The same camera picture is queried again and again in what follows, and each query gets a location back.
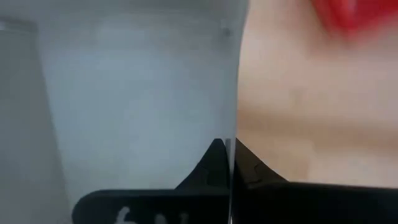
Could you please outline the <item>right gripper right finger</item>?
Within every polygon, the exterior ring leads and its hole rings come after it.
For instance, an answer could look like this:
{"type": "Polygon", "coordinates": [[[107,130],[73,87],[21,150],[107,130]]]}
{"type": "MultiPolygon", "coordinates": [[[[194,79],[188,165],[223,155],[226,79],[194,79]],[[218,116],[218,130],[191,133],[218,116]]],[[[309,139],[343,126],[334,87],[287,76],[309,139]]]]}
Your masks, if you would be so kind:
{"type": "Polygon", "coordinates": [[[233,223],[397,223],[397,189],[289,182],[236,141],[233,223]]]}

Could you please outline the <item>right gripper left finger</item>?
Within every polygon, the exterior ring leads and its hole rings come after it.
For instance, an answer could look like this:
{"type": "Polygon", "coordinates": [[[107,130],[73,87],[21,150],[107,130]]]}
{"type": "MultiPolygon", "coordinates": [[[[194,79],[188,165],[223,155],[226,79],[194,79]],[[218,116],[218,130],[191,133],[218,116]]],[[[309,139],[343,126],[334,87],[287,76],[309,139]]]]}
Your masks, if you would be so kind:
{"type": "Polygon", "coordinates": [[[214,139],[174,189],[97,190],[79,199],[73,224],[228,223],[230,172],[226,147],[214,139]]]}

